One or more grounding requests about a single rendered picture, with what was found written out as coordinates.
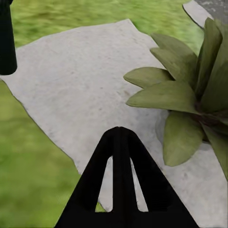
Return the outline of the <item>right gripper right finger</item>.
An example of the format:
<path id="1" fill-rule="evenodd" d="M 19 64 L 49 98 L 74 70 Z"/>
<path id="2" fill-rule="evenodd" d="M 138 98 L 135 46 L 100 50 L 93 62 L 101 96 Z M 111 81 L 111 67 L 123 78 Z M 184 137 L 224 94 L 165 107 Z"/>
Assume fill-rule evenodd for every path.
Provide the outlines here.
<path id="1" fill-rule="evenodd" d="M 119 128 L 126 228 L 199 228 L 137 134 Z M 137 208 L 130 159 L 149 212 Z"/>

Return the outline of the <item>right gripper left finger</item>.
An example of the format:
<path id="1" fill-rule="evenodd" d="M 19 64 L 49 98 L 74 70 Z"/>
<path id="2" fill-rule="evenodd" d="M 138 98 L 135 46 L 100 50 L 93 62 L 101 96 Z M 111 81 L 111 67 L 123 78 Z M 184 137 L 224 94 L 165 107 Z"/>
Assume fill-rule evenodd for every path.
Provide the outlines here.
<path id="1" fill-rule="evenodd" d="M 113 156 L 113 210 L 95 212 L 108 159 Z M 101 137 L 54 228 L 126 228 L 120 128 Z"/>

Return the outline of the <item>insectifuge atomizer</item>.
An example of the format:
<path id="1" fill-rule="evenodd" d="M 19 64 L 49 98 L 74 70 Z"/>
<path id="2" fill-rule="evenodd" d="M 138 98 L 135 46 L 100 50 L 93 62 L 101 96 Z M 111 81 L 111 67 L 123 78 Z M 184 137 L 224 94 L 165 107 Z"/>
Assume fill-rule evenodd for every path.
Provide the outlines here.
<path id="1" fill-rule="evenodd" d="M 17 67 L 10 0 L 0 0 L 0 75 L 11 75 Z"/>

